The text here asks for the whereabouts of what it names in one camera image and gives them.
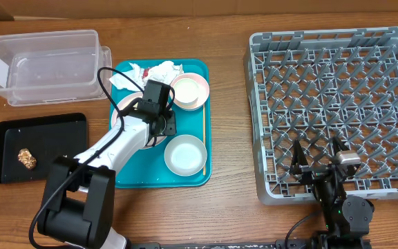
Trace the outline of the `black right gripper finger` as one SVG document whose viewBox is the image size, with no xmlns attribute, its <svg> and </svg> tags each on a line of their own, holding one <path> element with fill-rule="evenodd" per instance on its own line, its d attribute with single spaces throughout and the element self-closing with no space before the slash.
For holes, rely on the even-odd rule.
<svg viewBox="0 0 398 249">
<path fill-rule="evenodd" d="M 295 140 L 293 143 L 292 167 L 298 167 L 301 165 L 308 166 L 309 164 L 299 140 Z"/>
<path fill-rule="evenodd" d="M 338 136 L 332 138 L 332 146 L 334 150 L 334 154 L 337 154 L 340 151 L 348 151 L 349 148 L 345 145 L 344 142 Z"/>
</svg>

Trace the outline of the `grey bowl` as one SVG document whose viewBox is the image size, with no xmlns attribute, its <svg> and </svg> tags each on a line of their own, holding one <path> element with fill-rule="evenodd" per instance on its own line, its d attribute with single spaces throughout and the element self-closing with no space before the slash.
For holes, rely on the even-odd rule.
<svg viewBox="0 0 398 249">
<path fill-rule="evenodd" d="M 201 172 L 207 162 L 203 141 L 192 135 L 179 135 L 169 141 L 164 150 L 168 169 L 178 176 L 193 176 Z"/>
</svg>

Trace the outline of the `pink plate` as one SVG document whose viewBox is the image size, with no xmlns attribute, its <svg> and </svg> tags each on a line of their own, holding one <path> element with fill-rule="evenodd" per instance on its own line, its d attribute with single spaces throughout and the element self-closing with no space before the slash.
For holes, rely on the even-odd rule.
<svg viewBox="0 0 398 249">
<path fill-rule="evenodd" d="M 123 110 L 125 107 L 129 105 L 129 103 L 136 99 L 136 98 L 141 98 L 143 96 L 143 93 L 141 92 L 135 92 L 132 94 L 127 95 L 126 97 L 122 98 L 119 103 L 117 104 L 117 107 L 119 110 Z M 113 108 L 113 112 L 111 114 L 111 119 L 110 119 L 110 128 L 113 128 L 115 123 L 117 122 L 117 111 L 115 108 Z M 155 138 L 152 138 L 150 142 L 148 142 L 143 149 L 149 149 L 152 146 L 157 146 L 160 143 L 162 143 L 166 139 L 166 136 L 158 136 Z"/>
</svg>

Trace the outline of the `white napkin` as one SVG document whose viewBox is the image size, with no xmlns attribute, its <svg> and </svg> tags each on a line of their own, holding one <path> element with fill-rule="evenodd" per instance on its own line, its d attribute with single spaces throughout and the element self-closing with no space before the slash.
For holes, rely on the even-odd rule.
<svg viewBox="0 0 398 249">
<path fill-rule="evenodd" d="M 177 76 L 184 73 L 182 65 L 175 65 L 172 61 L 163 61 L 152 67 L 141 67 L 138 64 L 130 62 L 129 65 L 131 66 L 131 70 L 122 71 L 128 78 L 117 73 L 109 78 L 112 85 L 119 90 L 140 91 L 139 88 L 144 89 L 148 80 L 170 84 Z M 143 79 L 142 74 L 146 68 L 150 68 L 149 75 Z"/>
</svg>

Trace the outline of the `red wrapper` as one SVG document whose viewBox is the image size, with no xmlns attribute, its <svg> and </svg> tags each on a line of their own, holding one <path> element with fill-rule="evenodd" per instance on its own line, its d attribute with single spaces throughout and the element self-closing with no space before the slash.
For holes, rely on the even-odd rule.
<svg viewBox="0 0 398 249">
<path fill-rule="evenodd" d="M 142 74 L 142 78 L 143 78 L 143 79 L 146 78 L 146 77 L 148 77 L 148 75 L 149 75 L 149 70 L 150 70 L 150 68 L 144 69 L 143 74 Z"/>
</svg>

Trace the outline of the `brown food chunk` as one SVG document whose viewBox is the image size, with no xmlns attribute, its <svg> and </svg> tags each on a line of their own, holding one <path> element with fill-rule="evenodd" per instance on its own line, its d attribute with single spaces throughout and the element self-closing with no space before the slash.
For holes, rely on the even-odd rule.
<svg viewBox="0 0 398 249">
<path fill-rule="evenodd" d="M 17 158 L 18 161 L 29 170 L 32 170 L 37 166 L 37 159 L 26 148 L 19 151 Z"/>
</svg>

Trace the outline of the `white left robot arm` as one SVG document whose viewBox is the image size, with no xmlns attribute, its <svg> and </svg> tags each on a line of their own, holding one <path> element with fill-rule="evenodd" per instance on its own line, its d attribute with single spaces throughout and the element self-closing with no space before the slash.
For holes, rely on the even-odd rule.
<svg viewBox="0 0 398 249">
<path fill-rule="evenodd" d="M 62 248 L 130 248 L 112 226 L 115 178 L 128 160 L 158 136 L 176 133 L 173 100 L 143 97 L 117 112 L 115 126 L 74 158 L 60 156 L 50 168 L 34 232 L 61 241 Z"/>
</svg>

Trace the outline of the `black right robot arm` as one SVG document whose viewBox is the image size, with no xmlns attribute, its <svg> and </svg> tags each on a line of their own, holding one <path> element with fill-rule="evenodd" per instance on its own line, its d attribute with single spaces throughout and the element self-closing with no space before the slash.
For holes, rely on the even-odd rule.
<svg viewBox="0 0 398 249">
<path fill-rule="evenodd" d="M 363 239 L 370 231 L 370 222 L 375 210 L 371 201 L 359 196 L 348 196 L 343 186 L 344 180 L 355 175 L 361 159 L 346 147 L 337 137 L 332 139 L 334 156 L 330 164 L 313 167 L 308 164 L 303 148 L 298 140 L 293 144 L 293 157 L 290 173 L 299 175 L 301 185 L 312 188 L 321 209 L 298 221 L 285 236 L 285 247 L 298 248 L 370 248 L 370 242 Z M 322 214 L 325 231 L 316 231 L 305 240 L 290 239 L 291 233 L 303 222 Z"/>
</svg>

